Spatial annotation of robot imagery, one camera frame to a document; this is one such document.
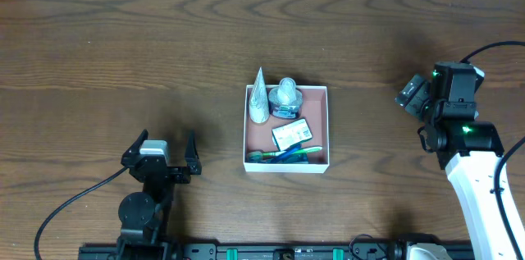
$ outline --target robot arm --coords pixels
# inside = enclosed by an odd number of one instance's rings
[[[494,189],[494,172],[500,161],[494,152],[471,151],[456,154],[445,168],[458,195],[476,259],[515,259],[516,254],[501,220]],[[501,193],[514,237],[525,249],[525,230],[510,193],[506,169],[501,172]]]
[[[185,151],[187,166],[168,166],[169,158],[167,142],[148,140],[146,130],[122,155],[122,166],[144,186],[126,196],[118,209],[122,227],[112,253],[116,259],[182,259],[181,246],[167,236],[167,223],[174,186],[188,184],[191,175],[202,171],[193,131]]]
[[[484,74],[466,63],[438,62],[429,83],[415,75],[396,98],[405,110],[424,121],[418,133],[423,149],[436,153],[458,195],[476,259],[516,259],[498,203],[494,176],[503,145],[491,123],[475,121],[474,94]],[[512,199],[505,168],[500,174],[501,197],[512,234],[525,250],[525,230]]]

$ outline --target wood grain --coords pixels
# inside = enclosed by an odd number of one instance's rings
[[[197,132],[203,175],[177,189],[179,239],[349,242],[360,233],[467,239],[419,124],[394,103],[414,73],[486,43],[523,39],[525,0],[0,0],[0,253],[34,258],[34,234],[70,196],[120,168],[143,128],[182,163]],[[477,56],[481,119],[509,149],[525,135],[525,50]],[[324,175],[247,174],[244,86],[292,76],[329,89]],[[525,164],[509,163],[525,213]],[[48,226],[45,259],[119,235],[123,175]]]

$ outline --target white box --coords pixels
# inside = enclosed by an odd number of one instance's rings
[[[267,92],[277,87],[276,84],[267,84]],[[243,164],[247,172],[277,172],[277,173],[324,173],[330,166],[330,140],[328,129],[328,92],[326,86],[297,86],[303,94],[301,116],[306,119],[313,138],[303,143],[303,148],[322,146],[322,151],[309,153],[309,164],[263,164],[246,162],[246,153],[254,150],[263,152],[277,151],[272,141],[272,129],[289,124],[295,120],[284,120],[270,115],[264,124],[256,124],[249,117],[248,101],[253,88],[246,86],[244,98],[244,143]]]

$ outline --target green toothbrush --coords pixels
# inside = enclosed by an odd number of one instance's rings
[[[299,149],[298,151],[296,151],[296,152],[294,152],[292,154],[316,153],[318,151],[321,151],[321,149],[322,149],[322,146],[312,146],[312,147],[309,147],[309,148],[301,148],[301,149]],[[276,156],[278,156],[278,155],[280,155],[280,154],[282,154],[284,152],[285,151],[263,153],[263,152],[260,152],[260,151],[254,151],[254,152],[248,153],[246,155],[246,157],[248,158],[248,160],[250,162],[256,162],[256,161],[261,161],[264,158],[276,157]]]

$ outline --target wire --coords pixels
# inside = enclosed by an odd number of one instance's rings
[[[505,212],[505,207],[503,205],[503,199],[501,198],[501,192],[504,189],[500,187],[500,176],[501,176],[501,171],[503,171],[503,167],[505,166],[505,163],[509,160],[510,156],[512,156],[513,153],[515,153],[523,144],[525,144],[525,137],[519,140],[500,160],[498,167],[495,169],[494,189],[491,191],[492,193],[495,194],[495,200],[498,203],[501,220],[503,221],[503,225],[505,226],[505,229],[507,230],[507,234],[509,235],[510,243],[512,244],[512,247],[514,248],[514,252],[516,253],[516,258],[518,260],[523,260],[523,255],[521,254],[519,250],[518,241],[516,240],[516,237],[514,236],[514,233],[512,232],[512,228],[510,227],[507,213]]]
[[[368,237],[370,239],[373,239],[373,237],[371,235],[367,235],[367,234],[361,234],[361,235],[356,235],[351,241],[350,241],[350,244],[349,244],[349,247],[350,247],[350,253],[352,254],[352,257],[353,258],[357,258],[358,260],[365,260],[361,257],[359,257],[358,255],[356,255],[354,253],[354,241],[357,239],[357,238],[360,238],[360,237]],[[377,260],[382,260],[382,259],[386,259],[388,257],[388,253],[386,252],[385,248],[381,247],[380,244],[376,243],[377,247],[385,254],[384,257],[381,257],[381,258],[378,258]]]
[[[481,47],[481,48],[479,48],[478,50],[476,50],[476,51],[474,51],[474,52],[471,52],[471,53],[468,54],[465,58],[461,59],[459,62],[470,64],[470,62],[468,61],[468,59],[474,57],[474,56],[477,55],[478,53],[483,52],[483,51],[485,51],[485,50],[487,50],[487,49],[490,49],[490,48],[493,48],[493,47],[499,47],[499,46],[524,46],[524,47],[525,47],[525,42],[519,42],[519,41],[504,41],[504,42],[498,42],[498,43],[487,44],[485,47]]]
[[[42,225],[39,228],[39,231],[37,231],[36,236],[34,237],[34,255],[35,255],[36,259],[37,260],[42,260],[42,257],[40,257],[40,251],[39,251],[40,236],[42,235],[43,229],[46,228],[46,225],[51,221],[51,219],[53,219],[63,208],[69,206],[71,203],[73,203],[74,201],[76,201],[79,198],[82,198],[83,196],[85,196],[86,194],[92,192],[93,190],[96,190],[100,186],[103,186],[103,185],[107,184],[108,182],[110,182],[111,180],[117,178],[120,174],[124,173],[127,169],[128,169],[127,166],[123,167],[117,173],[109,176],[106,180],[104,180],[104,181],[98,183],[97,185],[94,185],[94,186],[92,186],[92,187],[82,191],[81,193],[77,194],[76,196],[68,199],[65,203],[63,203],[60,207],[58,207],[55,211],[53,211],[46,218],[46,220],[44,220],[44,222],[42,223]]]

